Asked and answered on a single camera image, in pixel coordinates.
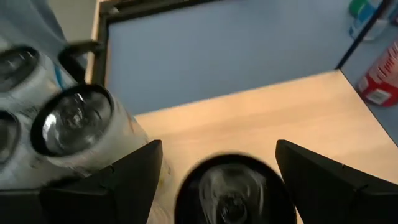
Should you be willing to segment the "blue silver Red Bull can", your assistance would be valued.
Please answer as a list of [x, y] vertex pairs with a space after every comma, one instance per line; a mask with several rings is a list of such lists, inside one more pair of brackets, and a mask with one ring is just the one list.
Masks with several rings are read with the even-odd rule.
[[[351, 24], [348, 33], [356, 39], [359, 33], [364, 29], [366, 24], [371, 20], [374, 13], [382, 3], [382, 0], [367, 0], [366, 4], [362, 7], [357, 17], [354, 17], [354, 21]], [[363, 37], [364, 41], [373, 41], [377, 39], [383, 30], [385, 29], [387, 22], [384, 20], [377, 20], [374, 27], [368, 30], [368, 33]]]

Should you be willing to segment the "white Celsius Arctic Vibe can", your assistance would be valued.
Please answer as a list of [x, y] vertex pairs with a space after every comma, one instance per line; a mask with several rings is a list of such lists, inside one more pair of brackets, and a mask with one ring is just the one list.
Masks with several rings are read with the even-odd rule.
[[51, 164], [34, 150], [31, 122], [22, 114], [0, 110], [0, 190], [34, 189], [80, 176]]
[[60, 65], [27, 45], [0, 52], [0, 108], [22, 111], [40, 106], [77, 84]]

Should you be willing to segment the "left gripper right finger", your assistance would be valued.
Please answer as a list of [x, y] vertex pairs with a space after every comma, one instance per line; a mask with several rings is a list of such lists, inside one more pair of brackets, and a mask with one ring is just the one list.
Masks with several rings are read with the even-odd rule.
[[275, 158], [304, 224], [398, 224], [398, 185], [278, 140]]

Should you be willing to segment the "wooden shelf black metal frame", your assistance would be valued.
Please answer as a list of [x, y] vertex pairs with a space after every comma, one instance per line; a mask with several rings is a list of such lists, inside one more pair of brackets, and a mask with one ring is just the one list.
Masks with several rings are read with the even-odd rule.
[[398, 184], [398, 148], [341, 72], [240, 91], [137, 116], [163, 142], [172, 180], [159, 203], [172, 213], [183, 178], [210, 156], [241, 152], [277, 169], [286, 139]]

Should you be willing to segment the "black metal rig frame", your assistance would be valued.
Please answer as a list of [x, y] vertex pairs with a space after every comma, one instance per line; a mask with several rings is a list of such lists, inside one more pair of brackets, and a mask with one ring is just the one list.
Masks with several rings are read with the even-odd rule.
[[109, 26], [130, 19], [168, 12], [219, 0], [96, 0], [91, 38], [99, 43], [88, 57], [86, 81], [106, 86]]

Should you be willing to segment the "red Star Wars Coca-Cola can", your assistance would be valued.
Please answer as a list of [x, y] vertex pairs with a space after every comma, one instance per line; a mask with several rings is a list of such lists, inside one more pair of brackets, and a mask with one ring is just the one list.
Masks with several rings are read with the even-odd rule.
[[398, 39], [396, 39], [358, 82], [359, 95], [379, 106], [398, 103]]

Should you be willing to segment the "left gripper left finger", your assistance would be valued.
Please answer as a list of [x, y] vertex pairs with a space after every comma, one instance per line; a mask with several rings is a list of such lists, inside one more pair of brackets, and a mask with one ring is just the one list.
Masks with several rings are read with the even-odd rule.
[[162, 142], [149, 144], [94, 174], [41, 190], [50, 224], [146, 224], [162, 165]]

